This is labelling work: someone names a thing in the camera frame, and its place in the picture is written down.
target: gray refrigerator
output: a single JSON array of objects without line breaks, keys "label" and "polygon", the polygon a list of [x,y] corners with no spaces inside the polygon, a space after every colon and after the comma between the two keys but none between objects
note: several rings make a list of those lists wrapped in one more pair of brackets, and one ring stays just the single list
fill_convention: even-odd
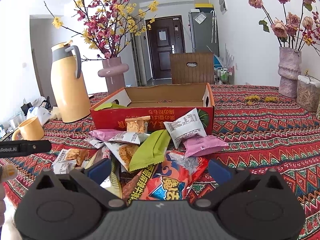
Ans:
[{"label": "gray refrigerator", "polygon": [[[218,34],[215,33],[215,28],[212,28],[213,13],[204,14],[206,18],[202,23],[199,24],[196,20],[194,20],[199,13],[189,13],[192,52],[210,52],[211,50],[215,55],[219,56]],[[211,40],[212,31],[214,32],[213,41]]]}]

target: red box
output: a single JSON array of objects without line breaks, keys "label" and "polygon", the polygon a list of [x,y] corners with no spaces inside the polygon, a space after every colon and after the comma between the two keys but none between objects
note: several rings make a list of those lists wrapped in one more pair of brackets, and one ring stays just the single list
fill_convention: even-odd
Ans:
[{"label": "red box", "polygon": [[[103,103],[117,103],[128,108],[105,108]],[[96,129],[126,130],[124,119],[150,115],[148,131],[165,129],[163,122],[173,122],[194,108],[207,134],[212,134],[214,100],[209,83],[158,85],[121,88],[90,108]]]}]

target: pink vase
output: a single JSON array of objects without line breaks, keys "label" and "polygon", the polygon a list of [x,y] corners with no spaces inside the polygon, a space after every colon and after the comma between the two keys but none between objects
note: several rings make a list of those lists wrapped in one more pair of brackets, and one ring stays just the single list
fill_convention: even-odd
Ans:
[{"label": "pink vase", "polygon": [[278,74],[281,76],[279,93],[289,98],[297,97],[298,76],[301,74],[301,51],[280,47]]},{"label": "pink vase", "polygon": [[102,60],[102,65],[103,69],[98,71],[98,76],[106,78],[109,95],[125,87],[123,73],[129,70],[129,66],[121,63],[121,57]]}]

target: patterned tablecloth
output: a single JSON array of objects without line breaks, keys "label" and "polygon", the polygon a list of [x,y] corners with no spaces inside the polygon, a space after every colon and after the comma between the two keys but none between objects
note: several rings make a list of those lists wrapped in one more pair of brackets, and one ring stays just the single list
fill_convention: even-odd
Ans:
[{"label": "patterned tablecloth", "polygon": [[[214,85],[212,92],[216,105],[213,134],[229,143],[212,157],[256,174],[276,168],[305,210],[307,220],[299,239],[320,239],[320,121],[295,100],[279,95],[277,87]],[[248,105],[244,98],[250,95],[262,99],[275,96],[278,102],[261,100]],[[92,102],[105,96],[96,94]],[[72,124],[51,121],[44,129],[44,139],[52,142],[50,153],[0,159],[1,165],[13,163],[19,169],[18,177],[4,184],[7,197],[15,206],[35,176],[42,168],[50,167],[62,148],[87,148],[88,159],[96,152],[83,141],[88,131],[95,129],[90,116]],[[216,186],[205,171],[192,185],[188,199],[194,201]]]}]

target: mug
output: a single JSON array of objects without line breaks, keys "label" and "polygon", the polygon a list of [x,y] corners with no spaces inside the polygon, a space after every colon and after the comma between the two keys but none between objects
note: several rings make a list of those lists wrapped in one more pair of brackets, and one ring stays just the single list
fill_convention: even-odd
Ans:
[{"label": "mug", "polygon": [[37,141],[44,136],[44,131],[37,116],[31,117],[21,124],[12,135],[12,141],[17,140],[18,133],[21,133],[24,140]]}]

